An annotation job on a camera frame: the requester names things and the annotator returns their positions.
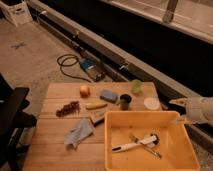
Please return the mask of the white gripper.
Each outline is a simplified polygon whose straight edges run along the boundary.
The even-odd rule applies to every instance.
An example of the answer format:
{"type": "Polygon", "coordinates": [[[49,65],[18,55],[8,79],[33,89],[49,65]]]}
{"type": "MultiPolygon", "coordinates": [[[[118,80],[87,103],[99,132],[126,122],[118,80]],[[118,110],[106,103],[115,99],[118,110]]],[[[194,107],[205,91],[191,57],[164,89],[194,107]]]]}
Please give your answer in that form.
{"type": "Polygon", "coordinates": [[[170,104],[178,105],[185,108],[186,113],[182,116],[178,116],[174,118],[171,123],[172,124],[185,124],[190,123],[191,119],[189,116],[189,107],[188,107],[188,99],[187,98],[178,98],[178,99],[172,99],[169,101],[170,104]]]}

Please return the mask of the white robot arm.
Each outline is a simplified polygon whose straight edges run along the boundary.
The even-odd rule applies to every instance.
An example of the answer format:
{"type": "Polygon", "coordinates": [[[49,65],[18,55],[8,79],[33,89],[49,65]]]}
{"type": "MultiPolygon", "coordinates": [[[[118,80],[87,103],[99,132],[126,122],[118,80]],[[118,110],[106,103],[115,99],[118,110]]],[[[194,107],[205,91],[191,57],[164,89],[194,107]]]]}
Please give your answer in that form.
{"type": "Polygon", "coordinates": [[[186,110],[186,113],[174,119],[173,123],[213,125],[213,97],[178,98],[170,100],[169,103],[186,110]]]}

